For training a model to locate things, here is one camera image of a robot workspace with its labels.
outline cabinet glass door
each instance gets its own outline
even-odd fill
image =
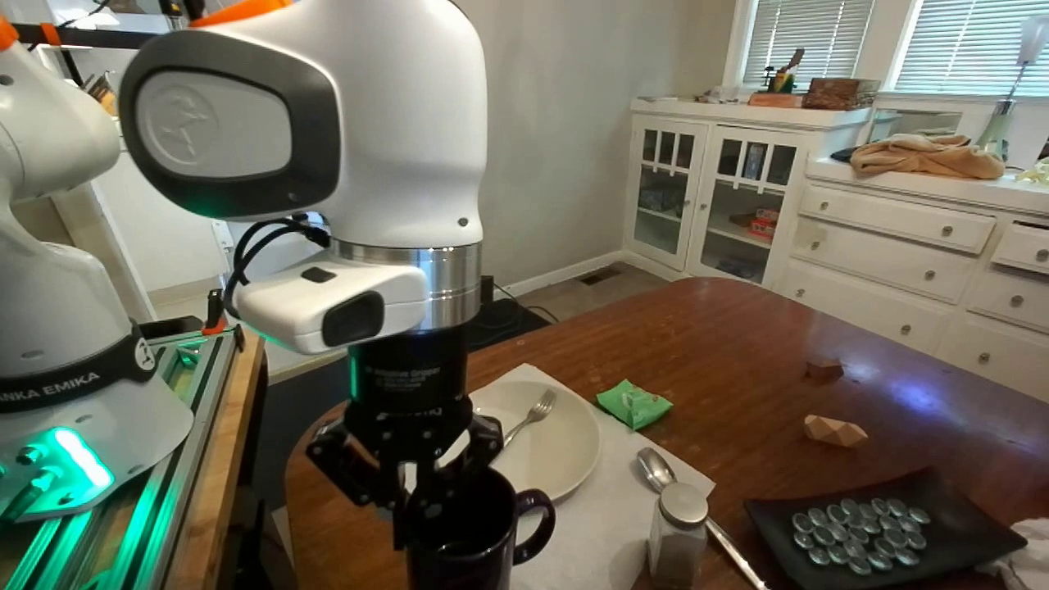
[[[696,133],[642,130],[632,239],[665,254],[675,254],[681,242],[692,155]]]
[[[772,133],[725,133],[713,214],[703,239],[703,264],[762,282],[798,146]]]

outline green cloth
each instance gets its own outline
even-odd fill
[[[673,410],[665,397],[657,397],[631,381],[621,381],[612,390],[598,392],[598,407],[626,424],[626,429],[646,429]]]

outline black tray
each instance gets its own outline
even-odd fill
[[[930,523],[924,523],[927,552],[920,552],[920,559],[916,567],[895,567],[868,578],[856,578],[848,567],[810,564],[810,557],[801,547],[794,547],[791,513],[802,508],[822,508],[842,499],[901,499],[905,504],[924,508],[930,513]],[[863,590],[916,583],[939,572],[991,564],[1026,543],[1020,535],[997,523],[968,496],[947,486],[935,469],[810,499],[751,499],[744,501],[744,508],[757,523],[763,543],[775,552],[784,572],[807,590]]]

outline dining table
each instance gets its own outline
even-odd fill
[[[935,469],[1001,523],[1049,513],[1047,400],[751,282],[665,282],[471,352],[467,363],[469,390],[530,363],[585,400],[622,381],[665,397],[673,410],[642,435],[715,482],[707,513],[769,587],[794,581],[748,513],[754,499],[810,499]],[[314,425],[338,417],[342,407],[330,407]],[[856,424],[866,441],[810,440],[807,417]],[[308,462],[308,440],[313,429],[286,466],[298,587],[408,587],[408,559],[395,552],[389,529]],[[751,587],[719,543],[703,555],[698,583]],[[1005,581],[968,567],[920,587],[1005,587]]]

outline spoon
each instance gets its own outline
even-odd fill
[[[515,435],[527,425],[527,424],[540,424],[553,407],[553,390],[543,390],[524,413],[522,424],[515,424],[504,435],[501,435],[501,450],[515,441]]]
[[[665,486],[679,482],[675,469],[653,450],[638,450],[636,452],[636,466],[646,478],[646,486],[659,496]],[[707,518],[707,531],[713,537],[725,547],[725,555],[732,557],[732,564],[751,581],[751,587],[769,590],[769,583],[757,578],[757,569],[748,564],[748,557],[732,543],[732,537],[725,535],[725,529]]]

